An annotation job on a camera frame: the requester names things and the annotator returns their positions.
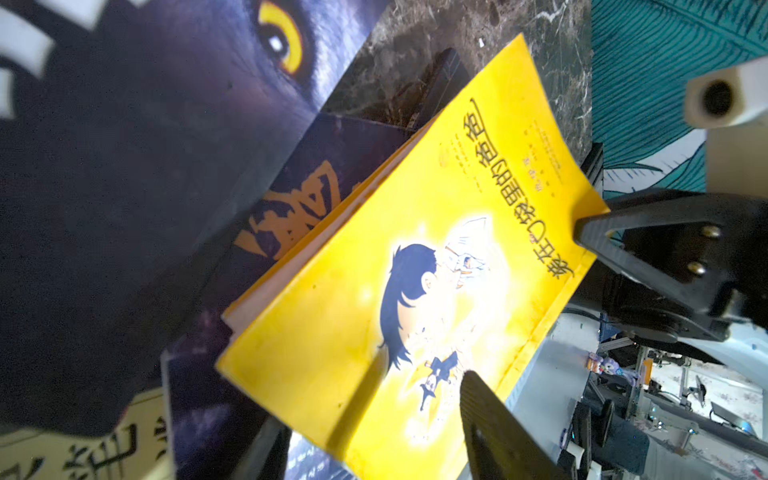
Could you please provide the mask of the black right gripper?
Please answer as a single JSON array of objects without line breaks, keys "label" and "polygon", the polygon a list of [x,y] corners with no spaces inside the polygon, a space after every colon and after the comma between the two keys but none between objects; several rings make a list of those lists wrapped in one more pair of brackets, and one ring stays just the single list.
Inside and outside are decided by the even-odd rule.
[{"label": "black right gripper", "polygon": [[767,202],[651,189],[577,220],[597,259],[572,297],[625,332],[659,342],[723,342],[734,324],[767,326]]}]

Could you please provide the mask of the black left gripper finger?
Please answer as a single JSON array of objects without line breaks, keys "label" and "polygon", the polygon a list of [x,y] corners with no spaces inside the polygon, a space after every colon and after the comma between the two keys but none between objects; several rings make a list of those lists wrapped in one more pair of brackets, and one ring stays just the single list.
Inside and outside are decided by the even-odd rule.
[{"label": "black left gripper finger", "polygon": [[474,371],[463,375],[460,413],[474,479],[567,477]]}]

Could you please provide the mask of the yellow cartoon cover book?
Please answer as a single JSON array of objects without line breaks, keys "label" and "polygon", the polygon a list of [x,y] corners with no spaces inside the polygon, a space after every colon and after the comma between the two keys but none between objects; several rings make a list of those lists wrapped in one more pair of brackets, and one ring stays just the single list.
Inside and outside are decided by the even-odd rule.
[{"label": "yellow cartoon cover book", "polygon": [[361,479],[454,479],[463,375],[512,392],[607,210],[518,36],[225,310],[217,370]]}]

